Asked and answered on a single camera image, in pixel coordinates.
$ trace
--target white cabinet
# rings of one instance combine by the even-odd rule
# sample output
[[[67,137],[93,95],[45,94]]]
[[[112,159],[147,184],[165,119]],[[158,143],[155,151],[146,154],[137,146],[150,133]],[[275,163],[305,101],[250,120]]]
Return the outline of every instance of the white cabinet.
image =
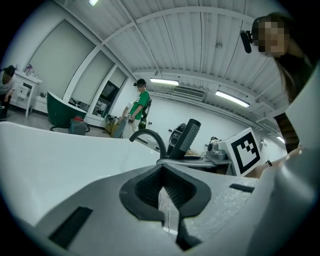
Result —
[[[38,95],[41,80],[27,76],[24,72],[15,71],[15,88],[10,104],[25,109],[25,117],[28,117],[29,109],[32,111],[35,99]]]

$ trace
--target black cap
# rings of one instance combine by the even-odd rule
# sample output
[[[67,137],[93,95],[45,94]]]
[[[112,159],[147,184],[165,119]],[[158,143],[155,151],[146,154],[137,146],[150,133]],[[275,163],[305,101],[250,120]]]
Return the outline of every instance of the black cap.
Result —
[[[146,81],[144,79],[139,79],[137,82],[136,82],[136,85],[138,87],[145,87],[146,86]]]

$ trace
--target green bathtub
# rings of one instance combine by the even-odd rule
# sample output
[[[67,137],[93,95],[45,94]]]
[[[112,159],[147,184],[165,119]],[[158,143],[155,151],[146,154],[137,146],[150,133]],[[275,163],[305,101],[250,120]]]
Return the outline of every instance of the green bathtub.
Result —
[[[86,111],[64,102],[49,91],[47,93],[46,103],[49,121],[54,126],[68,127],[71,119],[76,116],[80,116],[85,119],[87,114]]]

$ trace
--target man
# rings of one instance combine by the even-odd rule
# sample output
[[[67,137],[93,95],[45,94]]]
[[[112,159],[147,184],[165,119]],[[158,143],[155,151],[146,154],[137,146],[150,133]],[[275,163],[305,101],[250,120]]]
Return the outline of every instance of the man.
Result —
[[[138,125],[140,123],[143,108],[147,105],[149,101],[149,93],[146,90],[146,81],[144,79],[139,79],[136,82],[136,88],[140,92],[138,98],[133,103],[131,110],[127,115],[128,122],[126,123],[123,131],[123,138],[129,139],[132,134],[134,134],[138,130]],[[121,120],[124,119],[124,115],[127,112],[127,107],[124,109],[122,113]]]
[[[10,65],[0,72],[0,104],[4,109],[0,109],[0,121],[7,118],[7,112],[11,95],[15,89],[15,68]]]

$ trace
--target fluorescent light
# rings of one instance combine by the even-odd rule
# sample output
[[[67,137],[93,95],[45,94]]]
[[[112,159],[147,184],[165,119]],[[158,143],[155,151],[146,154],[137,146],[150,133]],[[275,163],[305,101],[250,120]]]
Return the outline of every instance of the fluorescent light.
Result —
[[[176,80],[150,78],[150,81],[153,83],[160,83],[160,84],[167,84],[167,85],[174,85],[174,86],[179,85],[179,82]]]
[[[282,143],[286,143],[285,140],[283,138],[281,138],[280,136],[277,136],[277,138],[279,139],[279,141],[281,141]]]
[[[99,0],[89,0],[89,4],[92,6],[95,6],[95,4],[98,2]]]
[[[222,98],[225,98],[225,99],[227,99],[227,100],[229,100],[229,101],[238,103],[239,105],[241,105],[241,106],[243,106],[243,107],[245,107],[245,108],[247,108],[247,107],[250,106],[248,103],[242,101],[241,99],[238,99],[238,98],[236,98],[236,97],[233,97],[233,96],[231,96],[231,95],[229,95],[229,94],[226,94],[226,93],[224,93],[224,92],[222,92],[222,91],[219,91],[219,90],[216,91],[215,95],[220,96],[220,97],[222,97]]]

